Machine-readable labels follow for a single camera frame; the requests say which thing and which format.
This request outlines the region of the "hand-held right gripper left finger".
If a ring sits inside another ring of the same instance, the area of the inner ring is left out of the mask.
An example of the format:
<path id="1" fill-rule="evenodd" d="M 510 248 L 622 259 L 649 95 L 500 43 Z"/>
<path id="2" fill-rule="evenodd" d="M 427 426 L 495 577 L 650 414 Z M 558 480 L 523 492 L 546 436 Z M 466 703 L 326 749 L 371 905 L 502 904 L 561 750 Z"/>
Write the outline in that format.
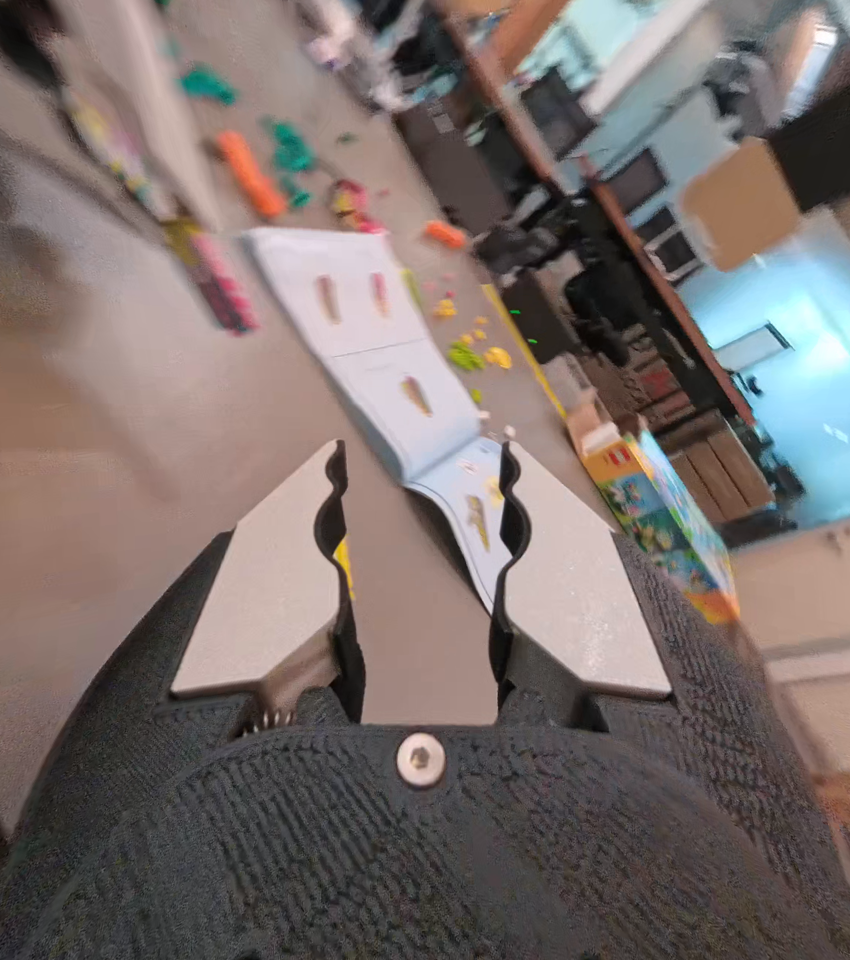
<path id="1" fill-rule="evenodd" d="M 343 440 L 325 443 L 234 528 L 171 682 L 179 700 L 245 693 L 268 717 L 330 688 L 361 720 L 365 661 L 334 560 L 347 535 Z"/>

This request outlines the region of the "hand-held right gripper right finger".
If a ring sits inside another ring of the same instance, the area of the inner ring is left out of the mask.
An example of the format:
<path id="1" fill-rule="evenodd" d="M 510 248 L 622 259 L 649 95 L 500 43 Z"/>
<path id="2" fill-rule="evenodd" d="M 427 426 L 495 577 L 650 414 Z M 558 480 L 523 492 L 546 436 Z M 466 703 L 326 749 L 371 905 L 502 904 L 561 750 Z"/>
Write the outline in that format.
<path id="1" fill-rule="evenodd" d="M 540 695 L 560 724 L 591 724 L 595 697 L 661 704 L 671 680 L 620 538 L 513 441 L 502 449 L 501 539 L 488 641 L 498 706 Z"/>

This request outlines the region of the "colourful cardboard toy box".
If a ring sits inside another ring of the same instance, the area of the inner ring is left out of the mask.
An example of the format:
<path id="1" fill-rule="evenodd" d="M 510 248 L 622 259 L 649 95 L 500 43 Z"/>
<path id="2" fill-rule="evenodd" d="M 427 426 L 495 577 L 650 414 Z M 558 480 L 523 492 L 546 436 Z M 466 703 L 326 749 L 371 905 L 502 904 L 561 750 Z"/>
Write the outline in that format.
<path id="1" fill-rule="evenodd" d="M 731 560 L 641 417 L 619 426 L 593 386 L 566 409 L 575 454 L 623 533 L 711 623 L 734 623 L 741 608 Z"/>

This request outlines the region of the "stack of brown cardboard boxes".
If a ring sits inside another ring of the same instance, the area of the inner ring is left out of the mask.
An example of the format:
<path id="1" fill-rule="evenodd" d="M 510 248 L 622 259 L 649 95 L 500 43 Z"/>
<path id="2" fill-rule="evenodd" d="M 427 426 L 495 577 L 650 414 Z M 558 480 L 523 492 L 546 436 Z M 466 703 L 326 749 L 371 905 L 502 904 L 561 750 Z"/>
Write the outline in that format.
<path id="1" fill-rule="evenodd" d="M 736 522 L 774 504 L 765 474 L 719 412 L 699 414 L 657 440 L 712 524 Z"/>

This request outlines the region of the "pale door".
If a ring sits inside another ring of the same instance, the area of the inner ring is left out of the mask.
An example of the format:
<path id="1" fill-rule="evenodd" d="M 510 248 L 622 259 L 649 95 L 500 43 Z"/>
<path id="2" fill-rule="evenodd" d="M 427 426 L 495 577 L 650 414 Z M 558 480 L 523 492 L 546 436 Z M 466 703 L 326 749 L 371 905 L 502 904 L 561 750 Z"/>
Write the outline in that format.
<path id="1" fill-rule="evenodd" d="M 804 762 L 850 775 L 850 519 L 733 556 L 746 637 Z"/>

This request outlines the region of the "yellow tape strip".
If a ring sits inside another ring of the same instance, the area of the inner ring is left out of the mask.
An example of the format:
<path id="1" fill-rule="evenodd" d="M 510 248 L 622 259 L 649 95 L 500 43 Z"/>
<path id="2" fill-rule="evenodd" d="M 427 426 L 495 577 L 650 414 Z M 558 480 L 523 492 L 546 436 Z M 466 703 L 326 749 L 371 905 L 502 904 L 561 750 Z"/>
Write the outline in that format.
<path id="1" fill-rule="evenodd" d="M 565 407 L 560 402 L 555 391 L 551 388 L 551 384 L 549 380 L 546 378 L 546 375 L 544 374 L 542 367 L 540 366 L 538 361 L 535 359 L 531 351 L 530 344 L 525 339 L 521 330 L 519 330 L 514 319 L 512 318 L 511 313 L 503 304 L 503 301 L 497 289 L 491 283 L 482 283 L 480 284 L 480 288 L 485 298 L 488 300 L 491 306 L 495 308 L 502 324 L 510 333 L 519 352 L 524 357 L 528 368 L 532 372 L 536 382 L 538 383 L 543 393 L 546 395 L 549 402 L 551 402 L 551 406 L 555 410 L 556 414 L 559 416 L 562 422 L 565 422 L 567 419 Z"/>

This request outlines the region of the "scattered small yellow lime bricks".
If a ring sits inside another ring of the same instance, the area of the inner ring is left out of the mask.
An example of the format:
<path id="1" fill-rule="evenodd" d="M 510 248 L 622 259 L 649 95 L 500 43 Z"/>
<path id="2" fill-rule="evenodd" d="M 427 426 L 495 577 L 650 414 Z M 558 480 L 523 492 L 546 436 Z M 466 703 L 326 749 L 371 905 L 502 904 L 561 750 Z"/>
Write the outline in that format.
<path id="1" fill-rule="evenodd" d="M 453 275 L 426 284 L 426 317 L 443 359 L 479 409 L 490 390 L 515 369 L 495 306 L 482 285 L 455 282 Z"/>

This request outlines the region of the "black rounded power box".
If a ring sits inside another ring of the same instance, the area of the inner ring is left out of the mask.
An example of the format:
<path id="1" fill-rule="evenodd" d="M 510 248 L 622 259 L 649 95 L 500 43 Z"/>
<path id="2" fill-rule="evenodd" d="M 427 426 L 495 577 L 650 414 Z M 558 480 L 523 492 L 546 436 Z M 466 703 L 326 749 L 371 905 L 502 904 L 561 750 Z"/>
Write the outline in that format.
<path id="1" fill-rule="evenodd" d="M 559 312 L 533 270 L 515 273 L 501 296 L 506 312 L 539 366 L 563 354 L 583 355 L 583 344 L 572 324 Z"/>

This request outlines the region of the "light blue instruction booklet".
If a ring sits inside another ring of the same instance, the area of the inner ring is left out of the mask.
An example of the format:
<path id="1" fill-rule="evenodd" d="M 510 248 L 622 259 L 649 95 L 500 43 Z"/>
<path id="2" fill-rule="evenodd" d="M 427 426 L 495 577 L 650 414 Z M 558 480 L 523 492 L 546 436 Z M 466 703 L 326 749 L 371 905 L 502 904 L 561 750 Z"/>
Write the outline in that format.
<path id="1" fill-rule="evenodd" d="M 380 235 L 261 226 L 250 259 L 390 477 L 433 504 L 487 611 L 511 555 L 502 445 L 434 342 Z"/>

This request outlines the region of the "black office chair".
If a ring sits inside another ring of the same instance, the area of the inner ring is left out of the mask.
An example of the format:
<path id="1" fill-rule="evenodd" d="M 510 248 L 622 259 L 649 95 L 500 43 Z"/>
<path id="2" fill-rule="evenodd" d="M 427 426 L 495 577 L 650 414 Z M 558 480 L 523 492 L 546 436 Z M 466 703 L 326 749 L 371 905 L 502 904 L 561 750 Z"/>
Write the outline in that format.
<path id="1" fill-rule="evenodd" d="M 661 357 L 673 360 L 674 351 L 646 296 L 651 291 L 648 276 L 604 209 L 589 195 L 575 195 L 567 214 L 568 250 L 582 268 L 565 283 L 563 294 L 575 315 L 580 341 L 625 368 L 630 347 L 624 333 L 638 326 Z"/>

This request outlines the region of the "pink yellow brick assembly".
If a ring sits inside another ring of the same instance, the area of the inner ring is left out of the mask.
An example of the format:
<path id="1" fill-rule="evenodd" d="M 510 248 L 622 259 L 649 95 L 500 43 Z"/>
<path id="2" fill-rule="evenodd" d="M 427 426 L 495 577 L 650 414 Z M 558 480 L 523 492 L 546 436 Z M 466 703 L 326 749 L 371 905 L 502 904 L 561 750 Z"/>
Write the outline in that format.
<path id="1" fill-rule="evenodd" d="M 215 234 L 187 217 L 163 221 L 162 231 L 218 327 L 235 336 L 258 329 L 250 298 Z"/>

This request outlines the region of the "black charger box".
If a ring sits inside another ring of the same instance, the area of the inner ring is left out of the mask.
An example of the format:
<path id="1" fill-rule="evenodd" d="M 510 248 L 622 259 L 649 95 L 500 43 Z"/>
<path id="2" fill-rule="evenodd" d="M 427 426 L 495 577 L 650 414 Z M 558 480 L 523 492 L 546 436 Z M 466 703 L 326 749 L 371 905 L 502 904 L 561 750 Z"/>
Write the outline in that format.
<path id="1" fill-rule="evenodd" d="M 472 247 L 473 255 L 495 277 L 541 266 L 552 254 L 553 238 L 546 230 L 525 230 L 499 223 L 482 234 Z"/>

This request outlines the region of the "black computer monitor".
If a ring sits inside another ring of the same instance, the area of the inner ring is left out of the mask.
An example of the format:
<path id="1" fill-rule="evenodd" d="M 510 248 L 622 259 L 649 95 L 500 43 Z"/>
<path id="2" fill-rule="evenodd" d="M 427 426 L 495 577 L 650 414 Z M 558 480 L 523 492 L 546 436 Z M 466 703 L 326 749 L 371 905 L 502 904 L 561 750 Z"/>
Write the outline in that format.
<path id="1" fill-rule="evenodd" d="M 635 233 L 649 261 L 672 287 L 679 286 L 705 266 L 670 205 L 659 207 L 635 227 Z"/>
<path id="2" fill-rule="evenodd" d="M 521 94 L 523 107 L 554 156 L 561 160 L 597 127 L 555 66 Z"/>
<path id="3" fill-rule="evenodd" d="M 632 214 L 669 186 L 669 177 L 650 147 L 636 153 L 602 183 L 624 216 Z"/>

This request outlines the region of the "long wooden desk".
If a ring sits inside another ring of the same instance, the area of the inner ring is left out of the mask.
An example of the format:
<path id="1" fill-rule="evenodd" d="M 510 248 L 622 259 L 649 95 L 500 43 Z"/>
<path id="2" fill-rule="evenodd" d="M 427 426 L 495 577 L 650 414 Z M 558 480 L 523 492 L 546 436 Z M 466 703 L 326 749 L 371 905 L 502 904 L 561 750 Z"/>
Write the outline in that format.
<path id="1" fill-rule="evenodd" d="M 575 195 L 578 191 L 577 187 L 559 168 L 530 115 L 521 105 L 520 100 L 505 88 L 502 68 L 492 54 L 490 46 L 479 48 L 470 42 L 466 19 L 457 11 L 453 2 L 435 1 L 431 6 L 438 13 L 444 30 L 463 55 L 468 73 L 481 91 L 482 97 L 490 102 L 502 116 L 510 136 L 525 160 L 534 169 L 539 181 L 548 187 L 550 194 L 554 197 L 565 198 Z M 655 290 L 661 306 L 683 330 L 693 344 L 701 363 L 715 381 L 722 395 L 722 400 L 718 403 L 719 408 L 727 416 L 738 417 L 747 427 L 754 427 L 757 421 L 751 406 L 731 376 L 720 366 L 702 331 L 671 283 L 652 264 L 640 237 L 627 221 L 613 192 L 600 180 L 594 166 L 586 157 L 578 162 L 577 167 L 583 175 L 586 198 L 601 209 L 601 215 L 608 228 L 627 248 L 629 260 L 642 272 Z"/>

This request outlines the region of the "dark red pink brick bird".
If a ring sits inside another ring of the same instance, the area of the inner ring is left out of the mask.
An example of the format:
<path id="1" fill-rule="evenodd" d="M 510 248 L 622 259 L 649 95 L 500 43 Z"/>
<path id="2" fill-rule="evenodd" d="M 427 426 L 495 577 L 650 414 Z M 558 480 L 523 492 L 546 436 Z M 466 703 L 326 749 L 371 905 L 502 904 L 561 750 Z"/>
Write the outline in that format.
<path id="1" fill-rule="evenodd" d="M 338 226 L 356 234 L 385 235 L 387 227 L 369 213 L 365 188 L 342 177 L 333 182 L 328 207 Z"/>

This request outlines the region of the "orange brick separator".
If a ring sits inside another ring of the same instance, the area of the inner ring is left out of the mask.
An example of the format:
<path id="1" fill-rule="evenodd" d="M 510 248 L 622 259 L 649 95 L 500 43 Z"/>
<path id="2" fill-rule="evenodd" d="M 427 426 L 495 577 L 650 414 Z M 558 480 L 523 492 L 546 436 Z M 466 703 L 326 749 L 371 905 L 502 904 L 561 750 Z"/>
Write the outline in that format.
<path id="1" fill-rule="evenodd" d="M 230 169 L 234 180 L 251 207 L 266 219 L 287 213 L 284 194 L 263 173 L 245 137 L 235 130 L 222 130 L 215 136 L 215 149 Z"/>

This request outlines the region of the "black laptop case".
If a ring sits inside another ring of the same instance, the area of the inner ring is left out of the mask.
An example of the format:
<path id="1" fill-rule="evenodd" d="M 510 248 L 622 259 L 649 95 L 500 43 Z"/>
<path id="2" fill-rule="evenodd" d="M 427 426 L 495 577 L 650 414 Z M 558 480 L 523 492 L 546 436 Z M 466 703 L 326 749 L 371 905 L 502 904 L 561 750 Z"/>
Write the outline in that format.
<path id="1" fill-rule="evenodd" d="M 451 222 L 483 234 L 499 216 L 499 197 L 478 153 L 438 107 L 414 105 L 394 116 L 397 130 Z"/>

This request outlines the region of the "black square panel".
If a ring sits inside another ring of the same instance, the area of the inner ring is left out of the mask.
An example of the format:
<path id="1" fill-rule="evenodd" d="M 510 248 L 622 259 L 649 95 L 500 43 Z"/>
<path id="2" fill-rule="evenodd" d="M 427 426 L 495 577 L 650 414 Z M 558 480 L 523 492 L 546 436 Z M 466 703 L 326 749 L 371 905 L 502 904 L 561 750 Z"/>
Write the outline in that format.
<path id="1" fill-rule="evenodd" d="M 850 84 L 765 140 L 802 213 L 850 196 Z"/>

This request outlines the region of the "wooden pillar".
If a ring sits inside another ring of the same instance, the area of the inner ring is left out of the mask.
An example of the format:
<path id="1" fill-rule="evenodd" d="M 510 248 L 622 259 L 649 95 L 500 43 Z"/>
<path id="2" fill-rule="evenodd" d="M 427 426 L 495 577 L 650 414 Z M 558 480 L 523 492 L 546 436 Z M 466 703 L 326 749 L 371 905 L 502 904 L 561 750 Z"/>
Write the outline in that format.
<path id="1" fill-rule="evenodd" d="M 507 76 L 520 63 L 560 17 L 570 1 L 515 1 L 494 30 L 491 45 Z"/>

